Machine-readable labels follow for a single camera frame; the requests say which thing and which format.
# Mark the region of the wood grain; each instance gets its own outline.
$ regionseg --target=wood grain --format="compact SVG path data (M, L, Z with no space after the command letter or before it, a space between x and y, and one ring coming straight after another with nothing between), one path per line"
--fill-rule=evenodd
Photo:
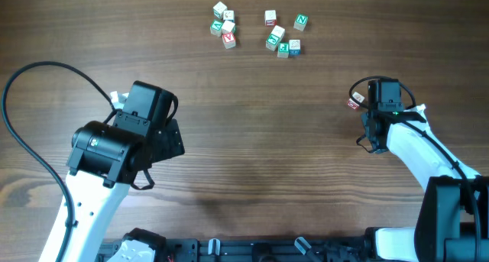
M180 99L187 153L154 166L153 190L130 191L107 238L134 227L206 239L414 225L423 191L409 170L355 146L363 131L347 91L374 74L408 85L439 139L489 174L487 0L221 0L237 15L230 50L209 32L217 1L0 0L1 85L25 64L58 60L106 92L139 79ZM267 9L303 55L265 49ZM299 12L304 32L293 29ZM88 83L54 67L22 75L8 110L62 176L73 132L109 112ZM36 260L61 192L4 125L0 143L0 260Z

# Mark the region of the black mount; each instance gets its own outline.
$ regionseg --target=black mount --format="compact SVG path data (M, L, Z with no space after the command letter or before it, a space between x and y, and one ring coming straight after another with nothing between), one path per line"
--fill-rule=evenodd
M479 192L481 216L480 261L489 261L489 179L478 176L471 188ZM470 199L461 180L448 176L431 177L419 212L414 235L419 261L473 261L475 224L461 223L460 211L473 214Z
M173 102L173 112L168 116ZM78 170L104 177L104 186L128 183L133 187L143 170L150 186L152 163L185 153L178 123L173 119L176 96L156 86L136 81L113 125L91 121L73 135L73 150L66 163L70 174Z
M210 249L215 250L215 246L209 248L209 242L215 244L215 239L165 239L140 229L133 230L129 235L134 234L136 230L140 236L141 233L148 233L149 236L145 236L146 238L152 237L159 242L165 242L164 247L153 248L153 242L144 241L157 250L155 262L168 262L168 257L175 262L311 262L311 257L328 262L385 261L368 256L372 246L370 233L357 237L310 240L312 256L302 254L294 246L294 240L220 241L219 251L209 253ZM120 248L121 243L122 241L113 241L102 244L96 262L108 261Z
M357 145L362 146L360 141L367 138L372 146L369 153L381 154L389 151L387 149L387 135L389 126L399 121L421 121L426 122L417 112L404 112L404 104L401 100L401 84L398 79L381 78L368 82L368 112L363 113L361 122L364 125L365 134L357 139ZM379 112L393 114L392 118L385 118Z

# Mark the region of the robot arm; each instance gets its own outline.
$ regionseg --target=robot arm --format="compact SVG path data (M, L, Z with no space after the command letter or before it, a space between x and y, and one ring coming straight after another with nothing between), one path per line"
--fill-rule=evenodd
M426 119L424 110L425 105L418 105L405 112L416 112ZM439 145L452 157L458 161L461 170L468 179L475 179L480 175L477 171L460 162L431 132L428 122L408 121L415 125L438 142ZM460 175L453 169L452 165L428 140L419 135L413 129L408 128L402 123L394 124L389 127L387 134L387 148L394 155L398 156L406 167L418 180L423 190L426 191L430 177L450 176L461 179Z
M129 96L112 97L113 125L91 121L75 132L66 184L75 205L73 231L63 261L94 261L115 211L139 171L149 176L152 163L185 153L173 115L176 97L164 89L135 82ZM65 200L39 261L55 261L66 230Z
M365 80L372 80L368 83L368 106L351 95ZM407 110L400 98L401 88L413 100ZM361 116L365 135L357 144L366 137L372 145L370 153L390 151L397 155L426 191L415 228L376 229L377 257L402 261L488 259L487 232L481 232L487 229L487 180L458 161L435 137L424 114L425 105L416 106L407 87L383 76L355 83L350 97L368 109ZM475 191L480 193L478 201ZM462 209L474 214L474 223L460 222Z
M426 119L425 105L418 105L405 112L416 112ZM431 132L428 122L410 121L434 139L443 149L459 162L461 170L470 180L480 174L460 162ZM391 125L387 133L387 148L398 156L414 175L424 191L431 177L449 176L461 179L448 160L428 140L412 128L398 123ZM377 254L388 260L418 261L414 244L415 228L381 228L375 233Z

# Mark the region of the white arm segment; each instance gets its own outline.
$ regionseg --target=white arm segment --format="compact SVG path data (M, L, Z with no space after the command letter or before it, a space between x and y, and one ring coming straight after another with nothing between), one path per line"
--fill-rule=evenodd
M415 108L406 110L406 112L418 112L426 119L424 113L425 108L425 105L418 105ZM433 140L435 140L454 161L458 161L461 170L465 173L467 178L474 179L476 175L480 175L477 171L465 166L459 161L457 157L455 157L455 155L453 155L435 137L431 132L428 122L421 123L419 121L409 121L409 123L415 125L422 131L426 131L426 133L433 138ZM398 156L403 163L406 164L407 168L425 191L430 177L446 175L456 179L461 178L457 171L452 169L452 165L439 150L436 149L436 147L406 125L395 124L390 126L389 134L387 136L387 147L390 152Z
M425 119L425 105L418 105L406 112L418 112ZM469 179L474 179L480 175L477 171L464 165L443 145L431 132L429 123L419 121L409 121L435 140L454 161L458 161L460 169ZM391 125L387 136L387 147L390 152L398 156L414 177L418 180L423 190L426 191L428 180L433 176L450 176L460 179L456 170L446 158L428 140L421 137L419 133L413 131L403 124ZM377 254L383 259L401 260L417 262L416 251L414 248L414 229L415 228L381 228L375 232Z
M137 240L124 240L108 262L154 262L156 251Z
M112 189L103 185L103 178L78 171L75 176L66 176L66 185L75 205L74 218L78 223L73 227L68 248L63 261L94 261L108 224L124 197L128 195L129 185L116 183ZM53 229L40 256L41 262L53 262L63 242L68 215L65 199L54 222Z

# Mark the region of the white cube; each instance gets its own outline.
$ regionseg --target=white cube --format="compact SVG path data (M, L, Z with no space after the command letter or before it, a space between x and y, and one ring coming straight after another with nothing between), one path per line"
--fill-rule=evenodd
M222 35L222 43L226 49L236 46L236 39L233 33L227 33Z
M214 15L218 18L222 18L224 11L228 10L228 6L226 6L222 2L218 2L216 5L214 5L213 9L214 9Z
M300 40L289 40L290 55L300 54Z
M267 42L265 43L265 47L272 51L275 51L279 43L280 43L280 38L274 34L270 34L268 36Z
M294 21L293 23L294 29L304 31L308 19L309 17L307 17L306 15L298 14L296 17L296 21Z
M275 25L275 27L272 30L272 33L271 34L274 34L275 36L278 36L280 38L280 40L282 40L283 39L283 36L285 36L285 29L283 29L282 27L280 27L278 25Z
M227 34L227 33L234 33L236 29L236 24L232 21L224 21L224 24L222 25L222 33Z
M357 92L353 93L353 98L355 98L360 103L363 102L365 99L364 96L358 94ZM348 100L346 104L353 109L357 109L360 106L357 102L354 102L351 98Z
M214 20L211 24L211 34L221 37L222 35L222 22Z
M231 21L235 22L235 12L232 10L226 10L224 13L222 13L222 19L224 21Z
M277 57L288 58L289 57L289 44L279 43Z
M265 25L274 26L277 25L277 13L275 10L265 11Z

